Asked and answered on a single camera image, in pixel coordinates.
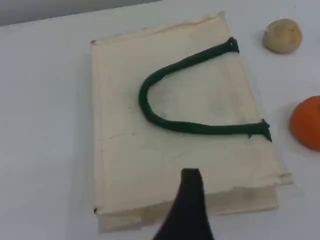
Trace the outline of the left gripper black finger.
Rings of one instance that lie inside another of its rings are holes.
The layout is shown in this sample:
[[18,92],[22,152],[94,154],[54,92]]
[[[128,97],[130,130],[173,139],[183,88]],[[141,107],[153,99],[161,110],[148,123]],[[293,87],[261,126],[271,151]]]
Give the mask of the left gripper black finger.
[[184,168],[177,195],[154,240],[213,240],[200,170]]

